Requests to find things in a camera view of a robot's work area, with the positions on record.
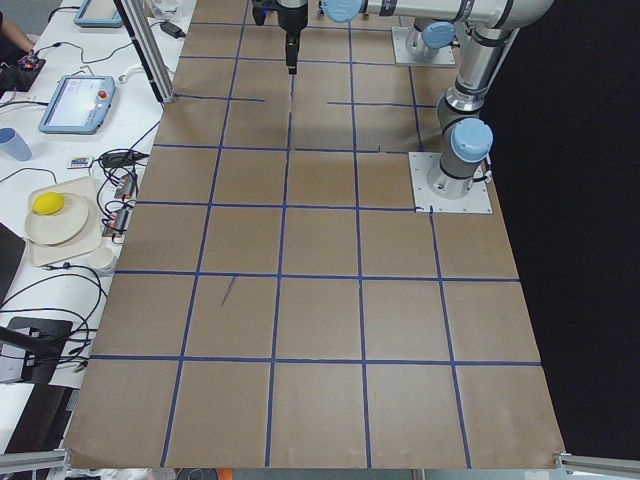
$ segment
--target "blue joint cap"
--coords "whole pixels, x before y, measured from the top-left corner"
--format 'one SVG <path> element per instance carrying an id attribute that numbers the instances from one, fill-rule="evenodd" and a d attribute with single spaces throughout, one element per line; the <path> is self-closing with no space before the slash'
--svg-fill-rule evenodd
<path id="1" fill-rule="evenodd" d="M 466 163 L 478 163 L 489 154 L 493 145 L 493 132 L 478 118 L 465 118 L 451 134 L 451 149 Z"/>
<path id="2" fill-rule="evenodd" d="M 422 31 L 422 40 L 429 48 L 443 48 L 453 42 L 455 35 L 453 23 L 435 22 Z"/>
<path id="3" fill-rule="evenodd" d="M 347 23 L 362 10 L 364 0 L 322 0 L 324 14 L 336 23 Z"/>

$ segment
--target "beige plate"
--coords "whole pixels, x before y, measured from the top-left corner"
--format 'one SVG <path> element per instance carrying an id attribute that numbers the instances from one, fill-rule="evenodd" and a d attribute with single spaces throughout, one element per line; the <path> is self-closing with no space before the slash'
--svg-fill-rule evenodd
<path id="1" fill-rule="evenodd" d="M 32 242 L 41 245 L 62 243 L 78 234 L 89 217 L 89 205 L 80 195 L 64 193 L 64 207 L 51 215 L 29 211 L 24 229 Z"/>

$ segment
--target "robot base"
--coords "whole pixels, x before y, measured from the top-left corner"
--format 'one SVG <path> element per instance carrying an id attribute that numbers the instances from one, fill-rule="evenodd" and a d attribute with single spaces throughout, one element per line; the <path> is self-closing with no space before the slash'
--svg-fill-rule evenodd
<path id="1" fill-rule="evenodd" d="M 396 63 L 406 66 L 426 66 L 438 68 L 455 68 L 456 60 L 453 57 L 451 47 L 439 49 L 434 55 L 415 55 L 407 49 L 407 38 L 413 32 L 413 27 L 392 27 L 393 51 L 396 54 Z"/>
<path id="2" fill-rule="evenodd" d="M 492 213 L 487 185 L 484 182 L 474 183 L 471 191 L 458 200 L 442 198 L 431 190 L 427 184 L 427 172 L 431 165 L 440 161 L 441 155 L 434 152 L 409 153 L 416 211 L 429 213 L 433 208 L 436 213 Z M 475 176 L 482 176 L 482 168 L 478 167 Z"/>

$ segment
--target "yellow ball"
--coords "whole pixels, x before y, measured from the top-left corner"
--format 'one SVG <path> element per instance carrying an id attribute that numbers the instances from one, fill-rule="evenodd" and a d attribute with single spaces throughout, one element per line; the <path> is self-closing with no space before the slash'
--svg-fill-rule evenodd
<path id="1" fill-rule="evenodd" d="M 64 197 L 59 193 L 47 192 L 33 201 L 33 211 L 39 215 L 52 215 L 64 207 Z"/>

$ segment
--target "black curtain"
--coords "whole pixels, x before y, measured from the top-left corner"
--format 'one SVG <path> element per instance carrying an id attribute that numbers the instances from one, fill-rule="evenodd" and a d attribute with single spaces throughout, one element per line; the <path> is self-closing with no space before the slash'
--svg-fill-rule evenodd
<path id="1" fill-rule="evenodd" d="M 639 24 L 637 0 L 556 0 L 520 32 L 482 115 L 576 455 L 640 459 Z"/>

